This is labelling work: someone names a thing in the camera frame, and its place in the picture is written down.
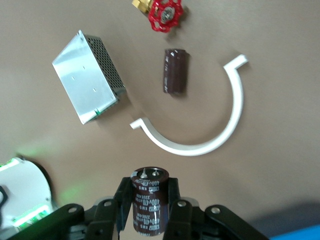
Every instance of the brass valve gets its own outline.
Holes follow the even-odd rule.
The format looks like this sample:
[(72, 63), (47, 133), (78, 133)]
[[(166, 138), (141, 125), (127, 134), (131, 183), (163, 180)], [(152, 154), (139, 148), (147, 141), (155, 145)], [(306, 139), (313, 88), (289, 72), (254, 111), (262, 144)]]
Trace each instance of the brass valve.
[(153, 3), (154, 3), (154, 0), (133, 0), (132, 1), (132, 4), (144, 14), (147, 14), (150, 11)]

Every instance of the ventilation holes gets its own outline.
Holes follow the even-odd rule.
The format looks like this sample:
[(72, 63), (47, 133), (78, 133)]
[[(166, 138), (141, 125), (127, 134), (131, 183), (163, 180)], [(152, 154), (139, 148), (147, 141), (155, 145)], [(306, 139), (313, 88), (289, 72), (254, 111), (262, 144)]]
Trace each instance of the ventilation holes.
[(100, 65), (103, 75), (107, 79), (112, 90), (123, 89), (125, 86), (104, 46), (102, 41), (97, 38), (88, 38), (91, 50)]

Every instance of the blue object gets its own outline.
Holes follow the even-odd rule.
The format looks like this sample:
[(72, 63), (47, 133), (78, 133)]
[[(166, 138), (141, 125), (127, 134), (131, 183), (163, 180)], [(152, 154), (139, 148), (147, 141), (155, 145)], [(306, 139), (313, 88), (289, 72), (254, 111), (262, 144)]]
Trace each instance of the blue object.
[(270, 238), (271, 240), (320, 240), (320, 225), (311, 226)]

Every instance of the screw hole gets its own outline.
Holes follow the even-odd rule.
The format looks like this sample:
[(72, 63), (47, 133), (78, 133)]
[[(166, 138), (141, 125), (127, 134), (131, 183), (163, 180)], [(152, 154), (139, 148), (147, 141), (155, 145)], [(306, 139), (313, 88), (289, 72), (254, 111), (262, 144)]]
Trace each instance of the screw hole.
[(213, 207), (213, 208), (211, 208), (211, 212), (213, 214), (219, 214), (221, 211), (220, 211), (220, 209), (218, 207)]
[(77, 208), (76, 207), (71, 207), (71, 208), (69, 208), (68, 213), (72, 214), (75, 211), (77, 211)]
[(178, 202), (178, 206), (179, 207), (185, 207), (187, 205), (187, 203), (185, 201), (179, 201)]
[(110, 201), (106, 201), (104, 204), (103, 204), (103, 206), (105, 206), (105, 207), (109, 207), (109, 206), (111, 206), (111, 202)]

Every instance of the green light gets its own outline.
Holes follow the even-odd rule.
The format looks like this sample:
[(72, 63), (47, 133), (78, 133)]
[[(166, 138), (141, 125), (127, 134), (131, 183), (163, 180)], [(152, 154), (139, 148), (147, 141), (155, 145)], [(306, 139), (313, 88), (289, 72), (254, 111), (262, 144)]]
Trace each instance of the green light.
[(79, 180), (77, 183), (71, 185), (59, 195), (61, 202), (70, 203), (73, 202), (75, 199), (82, 198), (83, 193), (87, 192), (88, 189), (92, 188), (93, 181), (94, 180), (92, 179), (82, 179)]
[(98, 109), (95, 109), (94, 111), (95, 111), (95, 114), (96, 114), (97, 116), (99, 116), (99, 115), (101, 114), (101, 112), (100, 112)]
[(47, 205), (37, 206), (29, 211), (26, 211), (23, 215), (14, 218), (12, 220), (13, 226), (24, 229), (29, 222), (31, 224), (35, 223), (49, 214), (50, 211)]
[(7, 161), (6, 164), (0, 164), (0, 172), (6, 170), (8, 168), (11, 168), (19, 163), (20, 162), (17, 159), (12, 158), (11, 160)]

